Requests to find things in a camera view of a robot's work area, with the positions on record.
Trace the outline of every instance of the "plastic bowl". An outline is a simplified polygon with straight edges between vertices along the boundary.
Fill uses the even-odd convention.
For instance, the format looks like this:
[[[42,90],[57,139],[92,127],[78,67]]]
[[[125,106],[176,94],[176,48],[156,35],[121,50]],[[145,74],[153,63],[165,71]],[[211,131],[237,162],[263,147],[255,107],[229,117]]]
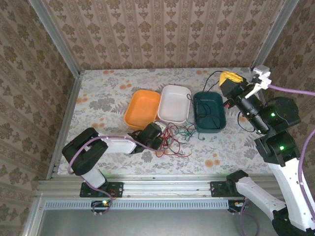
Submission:
[[[160,99],[157,92],[144,89],[135,92],[125,113],[125,123],[131,129],[143,130],[156,119]]]
[[[223,100],[217,92],[198,92],[193,96],[196,130],[200,133],[219,133],[226,126]]]
[[[188,118],[190,106],[187,94],[191,95],[191,91],[186,87],[177,85],[165,86],[158,107],[158,118],[175,125],[184,124]]]

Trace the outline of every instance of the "black mounting bracket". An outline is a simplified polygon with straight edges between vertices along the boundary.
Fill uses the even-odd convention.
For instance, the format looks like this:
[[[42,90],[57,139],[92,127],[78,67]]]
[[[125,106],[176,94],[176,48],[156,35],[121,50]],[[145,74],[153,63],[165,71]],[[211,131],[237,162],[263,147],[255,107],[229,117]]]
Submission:
[[[102,185],[100,190],[105,191],[110,194],[113,198],[123,197],[124,183],[123,182],[108,182],[105,185]],[[95,191],[87,186],[86,183],[82,183],[80,190],[81,198],[108,198],[104,193]]]
[[[210,182],[212,197],[243,197],[236,189],[235,183],[243,177],[248,177],[242,170],[235,171],[226,177],[226,181]]]

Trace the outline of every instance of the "aluminum frame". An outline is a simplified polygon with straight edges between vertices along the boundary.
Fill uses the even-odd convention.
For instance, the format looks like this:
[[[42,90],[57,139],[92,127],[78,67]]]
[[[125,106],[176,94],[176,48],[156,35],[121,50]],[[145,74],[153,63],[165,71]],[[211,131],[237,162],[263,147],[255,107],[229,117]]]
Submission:
[[[254,68],[258,65],[263,65],[267,59],[272,47],[275,45],[280,33],[284,29],[289,17],[294,11],[299,0],[286,0],[272,25],[268,36],[266,37],[262,47],[260,48],[255,61],[252,63],[251,68]]]
[[[59,53],[63,57],[69,70],[73,74],[73,77],[77,79],[80,74],[79,65],[72,56],[70,48],[67,47],[62,35],[58,31],[53,19],[51,18],[49,11],[46,9],[45,4],[41,0],[30,0],[32,7],[38,15],[40,21],[43,23],[46,31],[50,35],[54,44],[56,45]]]
[[[74,112],[75,103],[76,103],[76,100],[78,98],[78,94],[80,91],[83,76],[84,76],[84,73],[81,73],[80,77],[74,81],[72,91],[70,94],[70,98],[69,98],[69,102],[68,102],[67,108],[66,108],[65,113],[64,113],[63,123],[62,123],[61,128],[60,128],[60,132],[59,132],[59,135],[57,138],[57,142],[56,142],[53,156],[52,156],[52,159],[51,159],[51,162],[49,165],[46,179],[50,179],[52,177],[54,168],[60,162],[60,158],[62,156],[62,149],[65,145],[67,134],[68,134],[68,131],[69,131],[69,128],[71,125],[71,119],[72,119],[72,115]]]
[[[273,196],[283,199],[276,178],[273,175],[250,175],[263,189]],[[115,201],[136,203],[139,201],[163,201],[173,203],[174,200],[184,202],[204,202],[211,200],[241,200],[240,198],[211,197],[210,182],[224,181],[224,175],[180,175],[180,176],[112,176],[109,182],[124,182],[124,194]],[[40,181],[35,200],[30,210],[23,236],[37,236],[45,205],[52,200],[68,200],[71,203],[82,200],[99,200],[99,198],[80,198],[82,179],[77,176],[59,177],[54,174],[51,180]]]

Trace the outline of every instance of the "cable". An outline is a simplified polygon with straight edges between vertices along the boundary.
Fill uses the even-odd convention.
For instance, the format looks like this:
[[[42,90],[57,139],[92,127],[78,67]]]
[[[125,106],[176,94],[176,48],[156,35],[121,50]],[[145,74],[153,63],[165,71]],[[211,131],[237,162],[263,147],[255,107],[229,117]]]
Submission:
[[[204,85],[204,87],[203,87],[203,89],[202,89],[202,95],[201,95],[199,98],[195,98],[195,99],[198,99],[198,100],[199,100],[199,101],[197,102],[197,104],[194,104],[194,102],[193,102],[193,100],[192,100],[190,94],[187,94],[187,99],[191,101],[193,107],[196,109],[196,115],[198,116],[199,119],[205,118],[205,117],[207,117],[207,116],[210,116],[210,119],[212,120],[214,126],[215,126],[217,129],[219,129],[219,128],[220,128],[220,125],[217,125],[217,123],[214,121],[213,117],[216,117],[219,121],[220,121],[220,118],[219,118],[218,116],[216,116],[216,115],[211,114],[211,107],[210,107],[208,104],[202,102],[202,100],[201,100],[201,98],[202,98],[206,93],[208,93],[215,85],[218,84],[219,80],[218,80],[216,83],[214,83],[214,84],[208,89],[207,92],[204,92],[204,91],[205,91],[205,88],[206,88],[206,86],[207,86],[208,80],[210,79],[211,76],[213,76],[213,75],[214,75],[215,73],[217,73],[217,72],[223,72],[223,71],[217,70],[217,71],[213,72],[211,75],[209,75],[209,77],[207,78],[207,80],[206,80],[206,82],[205,82],[205,85]],[[198,112],[198,104],[201,104],[201,105],[202,105],[202,108],[204,109],[205,114],[202,114],[202,115],[199,114],[199,112]]]
[[[195,103],[193,102],[193,100],[192,100],[190,94],[187,94],[186,97],[187,97],[187,99],[192,103],[194,109],[196,109],[196,115],[198,116],[199,119],[205,118],[205,117],[207,117],[207,116],[210,116],[210,118],[211,118],[213,124],[215,125],[215,127],[216,127],[217,129],[220,128],[220,125],[217,125],[216,122],[213,120],[213,117],[216,117],[218,120],[220,120],[219,116],[211,114],[211,107],[210,107],[208,104],[202,102],[202,100],[201,100],[202,95],[201,95],[201,97],[195,97],[195,100],[199,100],[199,102],[197,102],[197,104],[195,104]],[[198,111],[198,104],[202,105],[203,109],[205,110],[205,114],[199,114],[199,111]]]
[[[311,91],[282,88],[282,87],[278,87],[278,86],[274,86],[274,85],[268,85],[268,87],[271,89],[282,91],[282,92],[299,93],[299,94],[315,96],[315,92],[311,92]],[[300,160],[299,160],[298,170],[297,170],[298,180],[300,182],[299,185],[300,185],[303,197],[305,199],[305,202],[306,202],[306,204],[307,204],[307,206],[311,212],[313,221],[315,220],[315,211],[312,207],[311,201],[310,201],[309,197],[307,196],[306,190],[305,190],[304,185],[303,185],[303,178],[302,178],[303,169],[302,168],[303,168],[303,161],[304,161],[307,145],[309,144],[309,142],[310,142],[310,140],[314,134],[315,134],[315,129],[312,131],[312,133],[310,133],[310,135],[307,137],[307,139],[303,145],[302,153],[301,153]]]
[[[184,144],[184,143],[179,142],[179,141],[178,141],[177,139],[175,139],[175,138],[174,138],[174,141],[178,143],[178,151],[175,152],[173,149],[171,149],[170,143],[169,143],[169,139],[170,139],[170,137],[171,137],[171,136],[170,136],[170,130],[173,129],[174,127],[176,127],[175,135],[179,134],[179,127],[180,127],[180,126],[177,126],[177,125],[173,124],[172,126],[168,126],[167,129],[165,130],[165,132],[161,135],[161,137],[163,138],[163,141],[162,141],[161,146],[162,146],[162,147],[168,147],[169,150],[171,150],[173,153],[172,153],[172,154],[168,154],[168,153],[166,153],[165,151],[162,151],[162,155],[159,156],[158,153],[156,152],[156,156],[157,156],[157,157],[162,157],[162,156],[164,156],[164,155],[167,155],[167,156],[175,155],[175,156],[180,157],[180,158],[184,158],[184,157],[189,157],[189,156],[191,156],[192,153],[189,154],[189,155],[185,155],[185,154],[182,154],[182,153],[181,153],[181,144]]]
[[[239,112],[238,115],[237,115],[237,123],[238,123],[238,125],[239,125],[242,129],[244,129],[245,131],[247,131],[247,132],[250,132],[250,133],[255,132],[255,128],[254,128],[253,131],[250,131],[250,130],[247,130],[247,129],[245,129],[245,128],[243,128],[243,127],[241,126],[241,124],[240,124],[240,114],[241,114],[241,112]]]
[[[290,93],[299,93],[299,94],[305,94],[310,96],[315,96],[315,92],[311,91],[305,91],[305,90],[296,90],[296,89],[290,89],[290,88],[282,88],[274,85],[268,85],[269,88],[275,89],[282,92],[290,92]]]
[[[160,120],[159,122],[161,123],[164,123],[166,125],[166,127],[169,127],[168,124],[162,120]],[[173,131],[170,129],[170,138],[171,138],[171,142],[170,142],[170,146],[172,145],[172,143],[174,142],[174,135],[173,135]],[[98,136],[98,137],[95,137],[95,138],[92,138],[90,140],[88,140],[85,144],[82,145],[82,147],[80,147],[80,149],[75,153],[75,155],[73,156],[73,158],[71,159],[71,161],[69,162],[69,166],[68,166],[68,174],[72,175],[74,174],[74,172],[71,171],[71,166],[72,164],[74,163],[75,159],[78,157],[78,155],[83,151],[83,149],[85,149],[86,146],[88,146],[90,143],[94,142],[95,140],[99,140],[99,139],[123,139],[123,140],[128,140],[128,141],[131,141],[135,144],[138,144],[150,151],[166,151],[168,150],[168,147],[167,148],[164,148],[164,149],[153,149],[153,148],[150,148],[150,147],[147,147],[145,145],[143,145],[142,143],[138,142],[138,141],[135,141],[134,139],[132,138],[129,138],[129,137],[125,137],[125,136],[113,136],[113,135],[105,135],[105,136]]]
[[[250,213],[248,213],[248,212],[244,212],[244,210],[245,210],[245,205],[246,205],[249,201],[250,201],[249,199],[246,199],[245,202],[244,202],[243,205],[242,205],[242,208],[241,208],[241,215],[240,215],[241,232],[242,232],[242,235],[243,235],[243,236],[247,236],[247,235],[245,234],[245,231],[244,231],[243,216],[244,216],[244,215],[248,215],[248,216],[250,216],[251,218],[254,219],[254,221],[255,221],[255,223],[256,223],[256,225],[257,225],[257,232],[256,232],[255,236],[259,236],[259,234],[260,234],[260,223],[259,223],[259,220],[257,219],[257,217],[256,217],[255,215],[250,214]]]
[[[164,122],[164,121],[162,121],[162,120],[160,120],[159,122],[165,124],[166,127],[169,127],[166,122]],[[170,129],[170,138],[171,138],[171,141],[170,141],[170,145],[171,145],[171,144],[174,142],[174,135],[173,135],[173,131],[172,131],[171,129]],[[83,149],[85,149],[85,147],[87,147],[90,143],[94,142],[95,140],[99,140],[99,139],[124,139],[124,140],[131,141],[131,142],[133,142],[133,143],[135,143],[135,144],[138,144],[138,145],[140,145],[140,146],[142,146],[142,147],[144,147],[144,148],[146,148],[146,149],[148,149],[148,150],[151,150],[151,151],[158,151],[158,150],[152,149],[152,148],[150,148],[150,147],[147,147],[147,146],[143,145],[142,143],[140,143],[140,142],[138,142],[138,141],[135,141],[134,139],[129,138],[129,137],[107,136],[107,135],[106,135],[106,136],[98,136],[98,137],[95,137],[95,138],[92,138],[92,139],[88,140],[88,141],[87,141],[85,144],[83,144],[82,147],[80,147],[79,150],[75,153],[75,155],[73,156],[73,158],[72,158],[71,161],[69,162],[69,166],[68,166],[68,169],[67,169],[67,170],[68,170],[68,174],[70,174],[70,175],[74,174],[74,172],[71,171],[71,166],[73,165],[73,163],[74,163],[75,159],[78,157],[78,155],[83,151]],[[160,149],[160,151],[165,151],[165,150],[167,150],[167,149],[168,149],[168,147],[167,147],[167,148],[164,148],[164,149]],[[103,214],[106,213],[106,212],[110,209],[110,207],[111,207],[111,204],[112,204],[112,202],[113,202],[113,197],[112,197],[110,194],[108,194],[107,192],[105,192],[105,191],[103,191],[103,190],[101,190],[101,189],[98,189],[98,188],[93,187],[93,186],[92,186],[88,181],[86,181],[82,176],[81,176],[81,178],[85,181],[85,183],[87,184],[87,186],[88,186],[89,188],[91,188],[91,189],[93,189],[93,190],[95,190],[95,191],[97,191],[97,192],[103,193],[103,194],[105,194],[106,196],[108,196],[108,197],[110,198],[110,204],[108,205],[108,208],[103,212]]]
[[[177,125],[174,125],[175,127],[177,127],[177,130],[178,132],[175,134],[180,134],[182,136],[184,136],[185,138],[185,141],[186,142],[189,142],[190,138],[193,137],[193,135],[197,132],[198,133],[198,139],[203,141],[205,140],[205,138],[200,138],[200,132],[198,132],[196,130],[196,126],[194,123],[191,123],[189,122],[188,120],[186,120],[186,124],[184,124],[183,126],[177,126]]]
[[[207,86],[207,83],[208,83],[208,80],[210,79],[210,77],[213,76],[213,75],[214,75],[215,73],[217,73],[217,72],[223,72],[223,71],[222,71],[222,70],[216,70],[216,71],[213,72],[211,75],[209,75],[209,77],[208,77],[207,80],[206,80],[205,86],[203,87],[202,92],[205,91],[205,88],[206,88],[206,86]]]
[[[108,208],[107,208],[104,212],[102,212],[102,214],[105,214],[106,212],[108,212],[109,209],[110,209],[110,207],[112,206],[113,197],[112,197],[110,194],[106,193],[105,191],[103,191],[103,190],[101,190],[101,189],[94,188],[94,187],[93,187],[89,182],[87,182],[83,177],[82,177],[82,179],[85,181],[85,183],[87,184],[88,187],[90,187],[91,189],[93,189],[93,190],[95,190],[95,191],[97,191],[97,192],[103,193],[103,194],[105,194],[106,196],[109,197]],[[92,212],[93,212],[94,214],[95,214],[95,206],[96,206],[96,205],[99,205],[99,204],[101,204],[101,202],[99,202],[99,203],[93,205]]]
[[[235,212],[235,213],[239,213],[237,210],[233,209],[233,208],[229,208],[231,211]]]

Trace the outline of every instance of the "vent grill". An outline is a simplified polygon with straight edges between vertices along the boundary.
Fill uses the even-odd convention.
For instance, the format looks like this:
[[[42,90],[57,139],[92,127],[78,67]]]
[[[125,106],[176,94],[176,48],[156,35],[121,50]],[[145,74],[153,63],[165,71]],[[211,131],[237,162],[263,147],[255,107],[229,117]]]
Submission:
[[[91,202],[92,200],[49,200],[46,201],[45,210],[92,209]],[[228,209],[228,200],[116,200],[112,209]]]

